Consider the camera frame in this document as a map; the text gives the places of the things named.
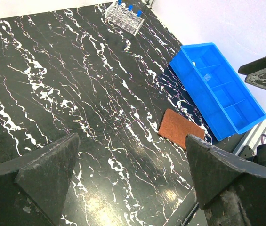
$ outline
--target white backdrop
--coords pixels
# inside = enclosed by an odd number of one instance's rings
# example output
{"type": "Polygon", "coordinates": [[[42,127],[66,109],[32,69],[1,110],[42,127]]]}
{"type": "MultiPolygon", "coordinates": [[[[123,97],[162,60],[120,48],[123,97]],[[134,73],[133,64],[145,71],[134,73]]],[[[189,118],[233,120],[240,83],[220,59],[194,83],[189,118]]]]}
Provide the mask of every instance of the white backdrop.
{"type": "Polygon", "coordinates": [[[0,18],[95,5],[113,0],[0,0],[0,18]]]}
{"type": "MultiPolygon", "coordinates": [[[[153,9],[182,44],[214,42],[236,71],[266,56],[266,0],[156,0],[153,9]]],[[[266,91],[247,87],[266,111],[266,91]]]]}

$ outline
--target black marble table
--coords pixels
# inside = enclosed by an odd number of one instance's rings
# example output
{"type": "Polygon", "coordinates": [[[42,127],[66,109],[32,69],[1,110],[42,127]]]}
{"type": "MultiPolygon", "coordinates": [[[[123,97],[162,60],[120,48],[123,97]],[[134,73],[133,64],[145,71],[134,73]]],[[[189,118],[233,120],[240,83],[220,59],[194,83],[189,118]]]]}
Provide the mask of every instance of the black marble table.
{"type": "MultiPolygon", "coordinates": [[[[195,205],[186,153],[157,134],[167,108],[206,122],[169,62],[180,43],[141,2],[136,37],[109,4],[0,19],[0,163],[77,132],[61,226],[177,226],[195,205]]],[[[29,214],[23,207],[23,214],[29,214]]]]}

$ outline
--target blue test tube cap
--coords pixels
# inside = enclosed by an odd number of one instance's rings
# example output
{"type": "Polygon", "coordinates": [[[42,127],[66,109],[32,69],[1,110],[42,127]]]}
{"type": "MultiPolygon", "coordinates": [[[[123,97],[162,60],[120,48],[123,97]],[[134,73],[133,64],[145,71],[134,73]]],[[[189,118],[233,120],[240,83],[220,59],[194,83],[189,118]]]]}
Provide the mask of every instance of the blue test tube cap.
{"type": "Polygon", "coordinates": [[[142,15],[142,11],[138,11],[137,17],[141,17],[141,15],[142,15]]]}

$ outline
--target blue plastic bin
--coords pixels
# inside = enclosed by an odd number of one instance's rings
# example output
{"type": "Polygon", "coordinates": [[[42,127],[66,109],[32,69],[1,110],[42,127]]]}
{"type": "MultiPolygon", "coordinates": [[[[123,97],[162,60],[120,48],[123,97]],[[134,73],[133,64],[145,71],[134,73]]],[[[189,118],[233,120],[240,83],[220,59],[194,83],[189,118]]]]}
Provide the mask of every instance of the blue plastic bin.
{"type": "Polygon", "coordinates": [[[182,46],[170,66],[218,141],[244,133],[266,118],[215,44],[182,46]]]}

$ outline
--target purple wire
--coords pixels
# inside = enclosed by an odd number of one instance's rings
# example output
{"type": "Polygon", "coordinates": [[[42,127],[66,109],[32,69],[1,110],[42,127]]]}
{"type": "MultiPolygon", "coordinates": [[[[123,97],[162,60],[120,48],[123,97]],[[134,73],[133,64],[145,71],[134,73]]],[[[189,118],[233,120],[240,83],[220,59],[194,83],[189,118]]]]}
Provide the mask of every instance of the purple wire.
{"type": "Polygon", "coordinates": [[[264,144],[264,139],[263,139],[263,137],[266,138],[266,134],[262,134],[262,135],[260,135],[260,142],[261,142],[262,145],[264,144]]]}

